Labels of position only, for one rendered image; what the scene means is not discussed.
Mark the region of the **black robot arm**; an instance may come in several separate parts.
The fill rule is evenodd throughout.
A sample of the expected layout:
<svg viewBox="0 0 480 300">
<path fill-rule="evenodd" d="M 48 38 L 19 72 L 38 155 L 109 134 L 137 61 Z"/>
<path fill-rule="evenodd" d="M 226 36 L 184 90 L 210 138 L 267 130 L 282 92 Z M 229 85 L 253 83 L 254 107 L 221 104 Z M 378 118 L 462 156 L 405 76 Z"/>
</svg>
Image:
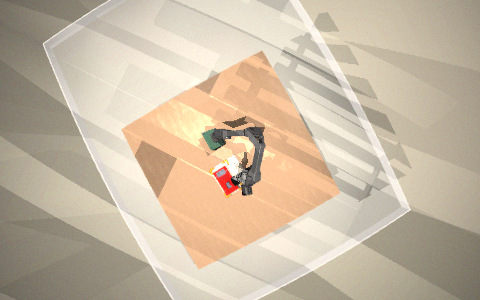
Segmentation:
<svg viewBox="0 0 480 300">
<path fill-rule="evenodd" d="M 245 136 L 248 137 L 251 143 L 255 147 L 252 167 L 249 170 L 242 170 L 240 176 L 243 185 L 241 185 L 242 196 L 253 195 L 252 186 L 261 181 L 261 164 L 266 144 L 264 142 L 264 136 L 260 127 L 248 127 L 244 130 L 226 130 L 226 129 L 214 129 L 214 132 L 210 134 L 213 141 L 219 142 L 222 139 L 232 139 L 232 136 Z M 259 141 L 256 139 L 259 138 Z"/>
</svg>

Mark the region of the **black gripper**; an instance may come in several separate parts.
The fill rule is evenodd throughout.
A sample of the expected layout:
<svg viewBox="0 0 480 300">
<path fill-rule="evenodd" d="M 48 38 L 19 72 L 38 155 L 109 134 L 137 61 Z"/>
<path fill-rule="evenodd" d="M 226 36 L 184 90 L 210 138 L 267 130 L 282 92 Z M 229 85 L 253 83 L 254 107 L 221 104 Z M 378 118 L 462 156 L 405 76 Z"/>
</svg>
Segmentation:
<svg viewBox="0 0 480 300">
<path fill-rule="evenodd" d="M 247 167 L 246 170 L 249 170 L 251 169 L 252 165 Z M 242 182 L 241 179 L 240 179 L 240 176 L 241 176 L 242 172 L 241 173 L 238 173 L 236 174 L 236 176 L 234 175 L 233 177 L 230 178 L 231 182 L 233 183 L 234 186 L 237 186 L 239 185 L 240 183 L 239 182 Z M 237 178 L 236 178 L 237 177 Z M 238 181 L 239 180 L 239 181 Z"/>
</svg>

